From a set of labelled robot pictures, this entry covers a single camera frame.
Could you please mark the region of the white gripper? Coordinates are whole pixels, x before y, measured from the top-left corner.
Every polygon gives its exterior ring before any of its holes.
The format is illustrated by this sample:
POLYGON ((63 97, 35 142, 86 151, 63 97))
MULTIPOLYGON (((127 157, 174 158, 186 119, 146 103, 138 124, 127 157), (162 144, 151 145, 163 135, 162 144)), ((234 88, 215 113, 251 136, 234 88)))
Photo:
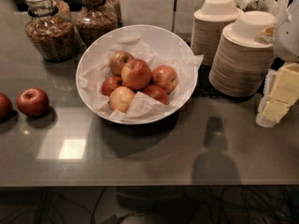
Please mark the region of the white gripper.
POLYGON ((299 0, 292 0, 276 24, 263 29, 254 40, 271 45, 276 57, 292 62, 277 71, 270 69, 265 77, 256 123, 272 128, 299 100, 299 0))

